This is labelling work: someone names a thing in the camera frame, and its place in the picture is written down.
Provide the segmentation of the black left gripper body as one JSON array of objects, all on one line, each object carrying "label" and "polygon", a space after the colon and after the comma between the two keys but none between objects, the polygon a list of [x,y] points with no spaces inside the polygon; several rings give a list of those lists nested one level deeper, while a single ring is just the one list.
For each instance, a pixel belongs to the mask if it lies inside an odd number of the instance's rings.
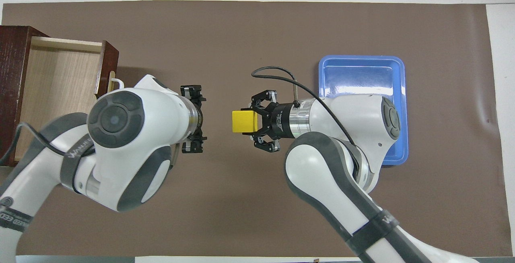
[{"label": "black left gripper body", "polygon": [[191,101],[191,103],[193,103],[193,105],[195,106],[195,108],[197,110],[197,125],[196,125],[195,131],[189,136],[189,140],[191,142],[193,142],[193,141],[203,142],[204,137],[203,137],[203,132],[201,129],[202,124],[204,122],[204,117],[203,117],[203,114],[201,111],[202,99],[191,99],[190,101]]}]

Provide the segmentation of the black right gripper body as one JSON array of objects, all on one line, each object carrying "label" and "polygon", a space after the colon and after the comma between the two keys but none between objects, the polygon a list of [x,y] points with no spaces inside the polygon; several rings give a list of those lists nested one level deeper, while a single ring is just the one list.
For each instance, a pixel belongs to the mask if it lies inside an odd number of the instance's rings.
[{"label": "black right gripper body", "polygon": [[265,107],[263,127],[272,140],[291,138],[290,111],[291,103],[269,103]]}]

